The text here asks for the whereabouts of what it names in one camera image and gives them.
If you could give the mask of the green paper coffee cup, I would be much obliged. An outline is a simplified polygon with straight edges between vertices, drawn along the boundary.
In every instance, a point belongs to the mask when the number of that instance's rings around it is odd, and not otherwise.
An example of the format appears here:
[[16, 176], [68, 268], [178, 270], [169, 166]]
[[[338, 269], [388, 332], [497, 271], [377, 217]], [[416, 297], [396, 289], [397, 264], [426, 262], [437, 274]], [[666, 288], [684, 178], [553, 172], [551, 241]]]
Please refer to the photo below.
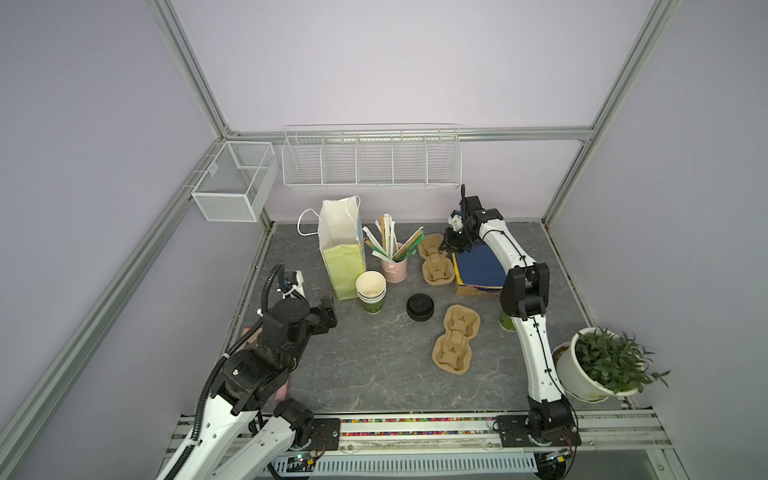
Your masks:
[[504, 311], [501, 311], [499, 314], [499, 325], [505, 331], [508, 331], [508, 332], [516, 331], [516, 327], [514, 325], [514, 321], [512, 317], [507, 315]]

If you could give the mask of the brown pulp cup carrier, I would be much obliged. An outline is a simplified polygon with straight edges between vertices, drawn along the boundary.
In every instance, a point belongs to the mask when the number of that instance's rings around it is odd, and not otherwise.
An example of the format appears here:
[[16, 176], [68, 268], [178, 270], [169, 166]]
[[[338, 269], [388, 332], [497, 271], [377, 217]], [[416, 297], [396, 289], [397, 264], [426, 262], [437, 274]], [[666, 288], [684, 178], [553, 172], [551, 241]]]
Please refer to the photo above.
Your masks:
[[454, 304], [447, 309], [443, 325], [445, 332], [437, 338], [433, 347], [433, 363], [448, 373], [464, 375], [472, 359], [470, 341], [479, 332], [481, 317], [469, 307]]

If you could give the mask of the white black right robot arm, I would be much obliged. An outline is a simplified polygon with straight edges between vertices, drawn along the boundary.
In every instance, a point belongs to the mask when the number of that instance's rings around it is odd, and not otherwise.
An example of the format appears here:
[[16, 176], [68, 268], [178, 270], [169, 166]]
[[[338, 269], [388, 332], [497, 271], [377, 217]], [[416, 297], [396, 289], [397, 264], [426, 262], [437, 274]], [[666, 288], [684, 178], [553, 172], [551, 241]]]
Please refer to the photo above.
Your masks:
[[563, 440], [581, 445], [578, 417], [558, 378], [547, 333], [550, 269], [528, 254], [509, 231], [501, 213], [477, 196], [461, 194], [451, 213], [441, 249], [464, 253], [486, 245], [505, 272], [500, 305], [511, 318], [527, 374], [529, 437], [537, 445]]

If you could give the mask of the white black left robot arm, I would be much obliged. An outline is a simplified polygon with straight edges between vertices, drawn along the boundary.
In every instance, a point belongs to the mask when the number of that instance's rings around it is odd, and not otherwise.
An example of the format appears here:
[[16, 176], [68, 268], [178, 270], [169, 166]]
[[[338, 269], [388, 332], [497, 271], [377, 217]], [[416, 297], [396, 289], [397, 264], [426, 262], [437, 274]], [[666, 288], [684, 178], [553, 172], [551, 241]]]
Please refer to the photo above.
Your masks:
[[161, 479], [253, 479], [280, 475], [275, 460], [311, 444], [314, 414], [301, 402], [267, 401], [287, 383], [314, 335], [338, 324], [331, 296], [313, 306], [301, 272], [283, 264], [270, 271], [260, 317], [216, 361], [196, 403], [191, 430], [159, 473]]

